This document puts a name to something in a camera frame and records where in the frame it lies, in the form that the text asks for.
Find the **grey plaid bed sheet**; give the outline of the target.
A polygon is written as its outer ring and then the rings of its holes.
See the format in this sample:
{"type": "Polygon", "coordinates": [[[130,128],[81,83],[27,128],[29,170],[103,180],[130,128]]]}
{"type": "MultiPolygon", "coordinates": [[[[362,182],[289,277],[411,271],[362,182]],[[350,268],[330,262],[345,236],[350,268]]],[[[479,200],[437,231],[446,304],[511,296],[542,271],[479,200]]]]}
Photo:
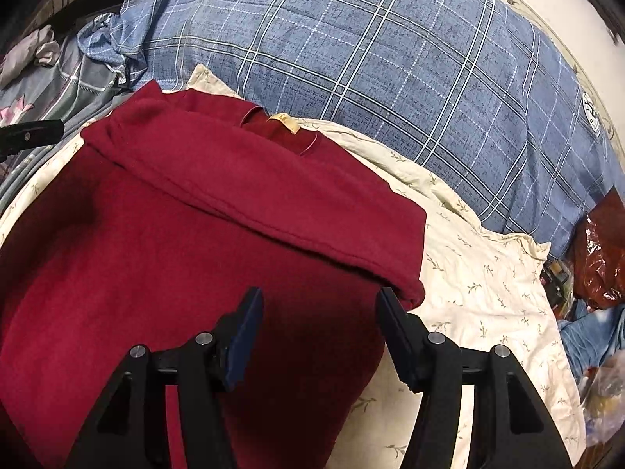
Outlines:
{"type": "Polygon", "coordinates": [[[97,120],[130,97],[124,75],[93,61],[67,36],[52,67],[30,66],[1,91],[1,124],[39,120],[64,122],[56,145],[31,147],[1,163],[1,209],[7,209],[37,170],[69,141],[80,127],[97,120]]]}

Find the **small grey-pink cloth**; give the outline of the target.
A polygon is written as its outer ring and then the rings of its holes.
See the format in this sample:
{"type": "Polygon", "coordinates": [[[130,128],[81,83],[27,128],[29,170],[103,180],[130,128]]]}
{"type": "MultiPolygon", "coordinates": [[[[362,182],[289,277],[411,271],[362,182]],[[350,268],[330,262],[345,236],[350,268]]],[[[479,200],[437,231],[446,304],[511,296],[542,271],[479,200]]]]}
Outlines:
{"type": "Polygon", "coordinates": [[[61,46],[48,24],[33,31],[13,46],[1,59],[0,86],[13,82],[29,64],[51,67],[61,55],[61,46]]]}

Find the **cream floral pillowcase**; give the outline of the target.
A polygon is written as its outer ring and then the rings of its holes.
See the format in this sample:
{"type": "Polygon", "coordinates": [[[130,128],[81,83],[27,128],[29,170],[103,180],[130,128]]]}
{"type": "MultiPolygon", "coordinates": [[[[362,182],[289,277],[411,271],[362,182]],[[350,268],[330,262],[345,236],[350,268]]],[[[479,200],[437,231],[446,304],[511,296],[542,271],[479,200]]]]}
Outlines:
{"type": "MultiPolygon", "coordinates": [[[[326,122],[309,121],[301,129],[322,133],[386,181],[393,193],[424,210],[420,278],[425,297],[408,309],[459,345],[482,351],[498,343],[512,348],[549,405],[569,454],[579,458],[584,449],[579,396],[539,282],[546,245],[527,235],[484,229],[446,183],[362,134],[326,122]]],[[[56,177],[83,143],[80,135],[52,161],[56,177]]],[[[35,182],[31,193],[9,208],[1,221],[1,248],[18,218],[52,181],[35,182]]],[[[417,403],[382,352],[376,372],[352,405],[321,468],[397,467],[417,403]]]]}

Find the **blue cloth at bedside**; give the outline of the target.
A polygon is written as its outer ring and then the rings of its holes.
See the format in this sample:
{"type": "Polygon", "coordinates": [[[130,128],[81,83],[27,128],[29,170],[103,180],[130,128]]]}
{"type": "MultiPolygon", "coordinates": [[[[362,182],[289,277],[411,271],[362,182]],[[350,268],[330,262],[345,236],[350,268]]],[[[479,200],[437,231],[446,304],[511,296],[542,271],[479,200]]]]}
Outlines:
{"type": "Polygon", "coordinates": [[[569,318],[557,324],[576,381],[582,379],[588,369],[602,366],[624,349],[623,304],[590,311],[587,303],[578,299],[569,318]]]}

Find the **dark red garment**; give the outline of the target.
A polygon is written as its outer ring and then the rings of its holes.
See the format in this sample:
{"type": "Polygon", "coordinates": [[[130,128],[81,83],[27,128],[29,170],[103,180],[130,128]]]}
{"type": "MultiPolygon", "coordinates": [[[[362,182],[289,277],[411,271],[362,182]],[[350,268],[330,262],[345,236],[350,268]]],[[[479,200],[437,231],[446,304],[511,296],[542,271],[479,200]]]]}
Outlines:
{"type": "Polygon", "coordinates": [[[64,464],[129,348],[179,346],[257,287],[223,399],[237,462],[323,467],[384,351],[377,292],[424,300],[424,210],[234,97],[151,82],[82,137],[1,248],[1,400],[39,462],[64,464]]]}

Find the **red plastic bag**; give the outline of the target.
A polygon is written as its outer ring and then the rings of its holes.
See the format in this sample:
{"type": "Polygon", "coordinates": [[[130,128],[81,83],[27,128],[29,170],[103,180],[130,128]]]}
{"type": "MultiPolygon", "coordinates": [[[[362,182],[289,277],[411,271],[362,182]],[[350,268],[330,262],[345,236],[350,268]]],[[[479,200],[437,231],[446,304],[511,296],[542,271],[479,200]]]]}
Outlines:
{"type": "Polygon", "coordinates": [[[574,293],[595,309],[624,302],[624,204],[612,188],[579,221],[570,249],[574,293]]]}

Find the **blue plaid pillow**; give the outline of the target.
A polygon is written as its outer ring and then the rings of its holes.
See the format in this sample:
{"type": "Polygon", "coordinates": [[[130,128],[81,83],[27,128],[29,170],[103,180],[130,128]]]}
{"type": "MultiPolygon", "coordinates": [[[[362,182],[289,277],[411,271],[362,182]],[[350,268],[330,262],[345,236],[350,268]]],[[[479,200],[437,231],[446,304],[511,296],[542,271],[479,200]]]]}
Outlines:
{"type": "Polygon", "coordinates": [[[272,112],[364,133],[553,256],[624,188],[576,68],[502,0],[124,0],[77,42],[130,89],[203,64],[272,112]]]}

